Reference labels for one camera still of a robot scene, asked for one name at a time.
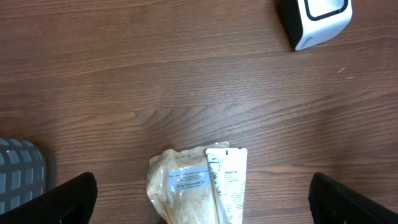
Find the brown wooden surface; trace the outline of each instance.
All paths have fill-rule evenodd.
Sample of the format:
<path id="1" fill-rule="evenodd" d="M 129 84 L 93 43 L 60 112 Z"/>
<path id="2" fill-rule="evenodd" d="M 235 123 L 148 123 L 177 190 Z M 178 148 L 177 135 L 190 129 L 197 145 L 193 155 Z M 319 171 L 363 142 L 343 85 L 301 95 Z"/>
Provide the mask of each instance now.
<path id="1" fill-rule="evenodd" d="M 272 0 L 2 0 L 0 134 L 98 180 L 91 223 L 159 223 L 150 157 L 246 147 L 244 223 L 311 223 L 321 171 L 398 212 L 398 2 L 292 52 Z"/>

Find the crumpled plastic bag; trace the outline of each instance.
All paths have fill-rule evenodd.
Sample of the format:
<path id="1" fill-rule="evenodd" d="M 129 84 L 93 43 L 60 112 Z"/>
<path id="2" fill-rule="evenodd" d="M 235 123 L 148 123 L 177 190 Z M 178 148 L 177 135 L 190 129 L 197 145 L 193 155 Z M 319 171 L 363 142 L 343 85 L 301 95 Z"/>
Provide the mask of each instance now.
<path id="1" fill-rule="evenodd" d="M 205 150 L 229 148 L 218 142 L 182 152 L 164 151 L 149 161 L 147 195 L 168 224 L 218 224 Z"/>

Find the white and black device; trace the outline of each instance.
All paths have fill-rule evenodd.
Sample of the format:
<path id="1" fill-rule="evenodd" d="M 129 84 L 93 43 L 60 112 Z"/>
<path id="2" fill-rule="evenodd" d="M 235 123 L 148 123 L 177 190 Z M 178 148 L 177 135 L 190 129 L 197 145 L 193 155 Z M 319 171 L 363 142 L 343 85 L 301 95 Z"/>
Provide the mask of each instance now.
<path id="1" fill-rule="evenodd" d="M 280 0 L 280 16 L 295 50 L 328 41 L 351 21 L 351 0 Z"/>

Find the perforated gray bin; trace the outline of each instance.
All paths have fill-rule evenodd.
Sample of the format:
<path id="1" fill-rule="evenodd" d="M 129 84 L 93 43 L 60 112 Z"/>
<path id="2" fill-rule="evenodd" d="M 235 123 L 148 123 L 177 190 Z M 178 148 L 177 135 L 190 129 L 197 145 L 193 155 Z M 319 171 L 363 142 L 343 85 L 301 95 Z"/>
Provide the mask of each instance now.
<path id="1" fill-rule="evenodd" d="M 55 159 L 28 140 L 0 138 L 0 215 L 54 188 Z"/>

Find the scratch on table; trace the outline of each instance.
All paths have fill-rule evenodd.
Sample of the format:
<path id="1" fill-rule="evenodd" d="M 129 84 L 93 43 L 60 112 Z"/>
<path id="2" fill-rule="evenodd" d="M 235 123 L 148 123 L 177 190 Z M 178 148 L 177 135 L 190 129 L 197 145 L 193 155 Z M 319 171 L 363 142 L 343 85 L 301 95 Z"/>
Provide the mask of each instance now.
<path id="1" fill-rule="evenodd" d="M 340 72 L 342 72 L 344 69 L 346 69 L 346 67 L 343 67 L 342 69 L 340 69 L 340 71 L 338 71 L 337 74 L 339 74 Z"/>

